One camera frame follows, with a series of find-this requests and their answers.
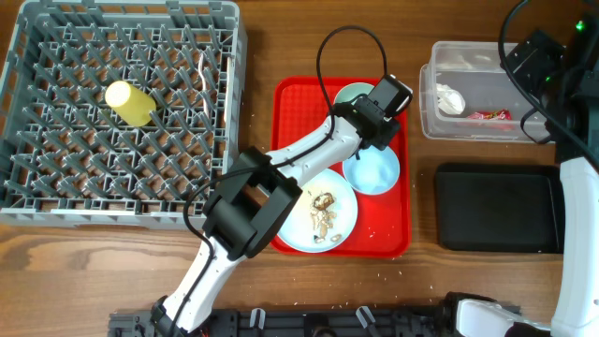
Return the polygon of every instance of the red candy wrapper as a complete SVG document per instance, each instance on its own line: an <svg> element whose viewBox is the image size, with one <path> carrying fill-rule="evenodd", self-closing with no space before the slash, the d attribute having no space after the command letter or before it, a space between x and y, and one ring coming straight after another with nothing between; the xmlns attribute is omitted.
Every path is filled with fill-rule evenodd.
<svg viewBox="0 0 599 337"><path fill-rule="evenodd" d="M511 121L512 114L509 113L508 109L501 109L499 111L479 111L471 114L467 117L468 119L484 119L488 121Z"/></svg>
<svg viewBox="0 0 599 337"><path fill-rule="evenodd" d="M486 120L486 121L511 121L512 114L508 109L501 109L498 111L478 111L470 116L466 117L467 119L477 119L477 120ZM511 125L496 125L496 124L488 124L484 125L489 128L496 128L503 131L511 131L514 129Z"/></svg>

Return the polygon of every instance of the white plate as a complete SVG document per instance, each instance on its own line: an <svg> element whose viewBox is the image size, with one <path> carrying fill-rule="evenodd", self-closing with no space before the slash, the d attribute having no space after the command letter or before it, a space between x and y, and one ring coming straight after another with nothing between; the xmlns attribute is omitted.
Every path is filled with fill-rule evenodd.
<svg viewBox="0 0 599 337"><path fill-rule="evenodd" d="M351 234L358 219L358 201L352 186L337 172L325 169L312 178L302 188L303 193L298 203L293 208L287 220L279 230L279 238L290 247L304 253L322 253L340 245ZM328 210L337 213L332 220L333 228L329 229L324 242L314 242L314 235L319 229L313 230L310 217L310 204L312 197L330 192L335 197L335 202ZM341 234L341 239L332 242L330 238Z"/></svg>

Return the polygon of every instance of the table top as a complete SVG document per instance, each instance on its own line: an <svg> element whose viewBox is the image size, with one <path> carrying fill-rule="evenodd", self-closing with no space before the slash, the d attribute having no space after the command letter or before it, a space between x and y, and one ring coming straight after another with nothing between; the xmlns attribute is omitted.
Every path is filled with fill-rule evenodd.
<svg viewBox="0 0 599 337"><path fill-rule="evenodd" d="M289 76L315 74L322 39L344 24L372 29L389 72L417 91L418 73L438 40L496 41L517 1L240 1L249 37L241 148L270 146L274 89ZM0 4L0 55L6 55L18 1ZM533 2L508 36L536 26L567 41L582 5ZM323 53L324 76L378 77L379 51L368 37L344 33ZM283 256L267 248L242 263L216 308L356 308L435 303L464 291L521 305L549 322L560 291L562 257L451 252L437 243L433 174L445 162L551 164L554 146L442 141L422 134L417 97L409 107L413 241L391 260ZM106 336L109 314L147 309L171 293L194 259L185 231L128 227L78 229L0 226L0 329L5 336Z"/></svg>

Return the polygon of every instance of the white crumpled object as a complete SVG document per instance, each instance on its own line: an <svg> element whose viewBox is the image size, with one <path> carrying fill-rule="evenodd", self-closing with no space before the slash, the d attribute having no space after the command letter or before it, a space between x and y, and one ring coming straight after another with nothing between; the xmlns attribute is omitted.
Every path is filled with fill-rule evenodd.
<svg viewBox="0 0 599 337"><path fill-rule="evenodd" d="M448 85L437 83L437 98L439 99L439 109L446 114L459 115L466 109L464 97Z"/></svg>

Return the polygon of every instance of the light blue bowl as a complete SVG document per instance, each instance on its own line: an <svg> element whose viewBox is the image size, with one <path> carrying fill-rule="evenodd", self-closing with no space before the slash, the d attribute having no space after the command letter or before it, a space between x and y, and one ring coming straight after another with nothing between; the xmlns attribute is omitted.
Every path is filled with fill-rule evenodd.
<svg viewBox="0 0 599 337"><path fill-rule="evenodd" d="M382 195L400 178L400 160L388 147L371 146L359 151L359 160L352 156L343 162L343 176L361 194Z"/></svg>

